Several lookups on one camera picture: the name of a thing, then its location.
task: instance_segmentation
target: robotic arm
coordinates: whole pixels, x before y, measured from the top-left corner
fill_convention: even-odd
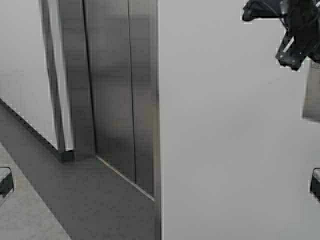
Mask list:
[[[276,54],[281,66],[297,71],[306,57],[320,64],[320,0],[249,0],[242,20],[279,19],[286,29]]]

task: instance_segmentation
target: gray floor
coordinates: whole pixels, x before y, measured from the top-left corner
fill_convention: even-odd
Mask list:
[[[0,207],[0,239],[70,240],[2,144],[0,167],[11,168],[15,186],[15,192]]]
[[[0,143],[72,240],[155,238],[154,203],[99,160],[58,162],[2,106]]]

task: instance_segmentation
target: black object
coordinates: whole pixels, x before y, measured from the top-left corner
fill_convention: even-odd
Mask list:
[[[0,206],[14,191],[14,179],[9,167],[0,167]]]
[[[249,22],[257,18],[281,18],[280,2],[281,0],[249,0],[243,8],[242,20]]]
[[[310,192],[320,201],[320,168],[313,170]]]
[[[286,34],[275,57],[281,66],[297,71],[306,57],[320,63],[320,11],[316,2],[319,0],[249,0],[242,19],[280,19]]]

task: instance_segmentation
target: white wall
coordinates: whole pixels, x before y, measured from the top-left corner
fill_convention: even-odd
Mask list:
[[[309,65],[281,68],[281,24],[244,24],[243,5],[158,1],[165,240],[319,237],[320,124],[301,118]]]
[[[38,0],[0,3],[0,98],[57,148]]]

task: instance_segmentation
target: baseboard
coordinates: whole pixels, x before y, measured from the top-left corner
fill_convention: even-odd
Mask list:
[[[0,98],[0,105],[3,106],[18,122],[20,122],[39,142],[41,142],[55,157],[62,163],[71,162],[75,159],[73,150],[59,152],[49,141],[37,132],[29,123],[26,122],[15,110],[7,105]]]

